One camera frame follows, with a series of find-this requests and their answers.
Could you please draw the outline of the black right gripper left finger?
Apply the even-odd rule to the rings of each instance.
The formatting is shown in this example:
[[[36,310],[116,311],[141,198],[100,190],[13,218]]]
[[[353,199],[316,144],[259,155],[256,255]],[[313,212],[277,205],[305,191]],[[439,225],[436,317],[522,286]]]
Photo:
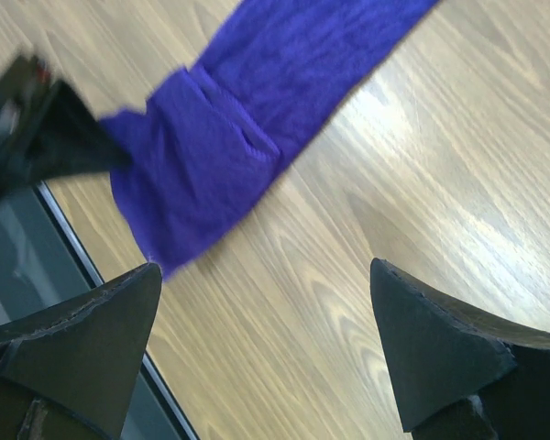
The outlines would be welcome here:
[[[0,439],[119,438],[160,289],[147,263],[0,325]]]

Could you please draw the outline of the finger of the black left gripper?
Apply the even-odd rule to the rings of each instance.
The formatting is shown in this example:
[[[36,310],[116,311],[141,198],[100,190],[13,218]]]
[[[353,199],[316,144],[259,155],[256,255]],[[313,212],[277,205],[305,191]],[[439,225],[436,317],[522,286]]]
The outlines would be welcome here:
[[[0,74],[0,201],[40,182],[124,168],[131,158],[38,56]]]

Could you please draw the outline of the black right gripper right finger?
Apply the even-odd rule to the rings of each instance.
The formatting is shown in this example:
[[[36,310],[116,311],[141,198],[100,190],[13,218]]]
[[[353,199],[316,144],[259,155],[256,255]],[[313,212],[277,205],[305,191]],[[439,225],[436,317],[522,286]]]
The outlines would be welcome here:
[[[550,439],[550,333],[449,296],[375,258],[370,295],[404,432]]]

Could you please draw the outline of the purple towel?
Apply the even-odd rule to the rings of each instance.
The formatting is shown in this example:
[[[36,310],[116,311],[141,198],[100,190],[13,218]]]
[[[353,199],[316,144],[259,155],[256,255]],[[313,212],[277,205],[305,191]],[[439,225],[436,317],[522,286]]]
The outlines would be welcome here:
[[[133,163],[110,175],[165,277],[235,226],[432,0],[244,1],[143,111],[102,120]]]

